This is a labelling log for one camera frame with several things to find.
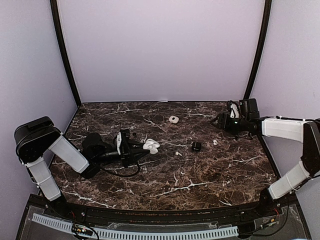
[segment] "white plastic piece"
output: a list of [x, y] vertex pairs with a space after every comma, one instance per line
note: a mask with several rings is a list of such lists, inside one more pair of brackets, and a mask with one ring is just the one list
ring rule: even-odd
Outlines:
[[160, 144], [157, 141], [149, 138], [145, 141], [145, 144], [143, 145], [142, 148], [145, 150], [150, 150], [151, 154], [156, 154], [156, 153], [158, 153], [157, 148], [159, 148], [159, 147], [160, 147]]
[[269, 193], [274, 200], [279, 199], [292, 190], [296, 191], [296, 187], [309, 177], [309, 172], [300, 160], [296, 166], [268, 188]]
[[[71, 221], [59, 220], [48, 215], [34, 213], [32, 222], [47, 226], [52, 229], [56, 229], [64, 233], [73, 234], [73, 224]], [[186, 232], [117, 231], [100, 227], [94, 227], [93, 229], [97, 232], [101, 240], [218, 240], [237, 237], [239, 235], [237, 226]], [[87, 237], [84, 234], [78, 234], [82, 237]], [[97, 239], [97, 236], [95, 234], [92, 234], [90, 239]]]
[[173, 124], [177, 124], [179, 122], [179, 118], [177, 116], [169, 117], [169, 122]]
[[231, 103], [230, 107], [231, 107], [230, 118], [232, 119], [239, 118], [240, 114], [239, 114], [237, 105], [235, 105], [234, 103]]
[[63, 135], [48, 149], [70, 165], [77, 173], [82, 173], [89, 166], [88, 160]]
[[118, 151], [118, 154], [121, 155], [121, 151], [120, 151], [120, 146], [121, 146], [121, 132], [118, 133], [118, 135], [116, 136], [116, 150]]
[[262, 134], [267, 137], [278, 137], [304, 142], [304, 124], [309, 121], [284, 120], [275, 117], [262, 121]]
[[53, 201], [61, 196], [60, 189], [42, 156], [34, 162], [26, 163], [25, 166], [29, 169], [37, 187], [41, 188], [45, 198]]

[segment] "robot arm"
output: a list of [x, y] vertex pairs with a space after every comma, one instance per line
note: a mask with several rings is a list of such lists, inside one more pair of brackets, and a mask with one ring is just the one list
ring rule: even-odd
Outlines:
[[296, 191], [320, 171], [320, 119], [260, 117], [256, 100], [228, 102], [228, 112], [220, 113], [213, 125], [235, 136], [239, 132], [278, 137], [303, 143], [303, 154], [296, 166], [267, 188], [268, 197], [279, 199]]
[[89, 164], [80, 151], [54, 127], [49, 117], [19, 126], [14, 132], [14, 138], [16, 153], [21, 163], [27, 167], [32, 180], [50, 202], [61, 197], [62, 193], [44, 161], [43, 154], [46, 150], [59, 156], [85, 178], [91, 178], [99, 172], [99, 169]]
[[129, 130], [120, 130], [115, 147], [103, 142], [98, 133], [89, 134], [82, 142], [81, 153], [47, 116], [19, 126], [14, 138], [19, 160], [50, 202], [65, 202], [65, 198], [44, 161], [46, 150], [56, 154], [85, 179], [90, 179], [100, 171], [100, 163], [122, 161], [127, 168], [138, 164], [138, 160], [147, 154], [157, 153], [160, 146], [152, 139], [146, 143], [132, 141]]

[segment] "white wall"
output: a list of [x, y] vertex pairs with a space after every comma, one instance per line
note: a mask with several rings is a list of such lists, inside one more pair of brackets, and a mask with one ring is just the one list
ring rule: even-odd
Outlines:
[[[272, 3], [264, 51], [252, 97], [262, 116], [320, 118], [320, 1]], [[302, 144], [276, 138], [266, 142], [281, 174], [302, 156]], [[320, 181], [297, 192], [312, 239], [320, 239]]]
[[83, 102], [242, 98], [264, 0], [60, 0]]
[[64, 131], [75, 111], [50, 1], [0, 1], [0, 239], [15, 239], [37, 192], [15, 154], [16, 127], [49, 116]]

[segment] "curved black pole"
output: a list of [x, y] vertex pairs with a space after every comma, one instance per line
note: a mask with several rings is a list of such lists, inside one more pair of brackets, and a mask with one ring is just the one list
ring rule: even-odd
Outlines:
[[69, 62], [69, 58], [66, 50], [66, 45], [65, 45], [64, 36], [61, 29], [60, 18], [59, 18], [57, 0], [50, 0], [50, 5], [51, 5], [51, 12], [52, 12], [53, 24], [55, 28], [56, 39], [58, 40], [58, 45], [59, 45], [65, 73], [68, 78], [75, 103], [78, 107], [80, 107], [82, 103], [80, 100], [80, 96], [78, 93], [74, 76], [72, 74], [72, 70], [71, 70], [71, 66], [70, 66], [70, 62]]
[[265, 0], [265, 2], [264, 2], [264, 11], [263, 11], [262, 24], [261, 24], [261, 29], [260, 29], [258, 45], [256, 47], [256, 52], [255, 52], [255, 56], [254, 56], [254, 60], [253, 60], [253, 65], [252, 65], [250, 77], [249, 77], [249, 81], [248, 81], [248, 84], [245, 89], [243, 99], [250, 98], [252, 89], [254, 87], [254, 83], [256, 80], [262, 52], [263, 52], [264, 45], [265, 45], [269, 17], [270, 17], [270, 12], [271, 12], [271, 3], [272, 3], [272, 0]]

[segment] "dark brown marble surface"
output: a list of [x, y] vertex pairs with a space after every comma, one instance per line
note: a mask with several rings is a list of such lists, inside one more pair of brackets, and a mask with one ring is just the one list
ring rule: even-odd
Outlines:
[[[97, 132], [112, 143], [120, 129], [130, 129], [133, 140], [158, 141], [159, 153], [142, 158], [141, 172], [130, 178], [100, 171], [87, 180], [58, 157], [50, 170], [69, 202], [88, 206], [161, 211], [258, 201], [260, 191], [276, 181], [275, 174], [258, 139], [235, 140], [210, 124], [225, 106], [225, 102], [83, 104], [66, 133], [78, 148], [89, 133]], [[180, 121], [170, 123], [171, 115]], [[191, 151], [193, 141], [202, 143], [200, 152]], [[124, 175], [136, 171], [136, 166], [107, 167]]]

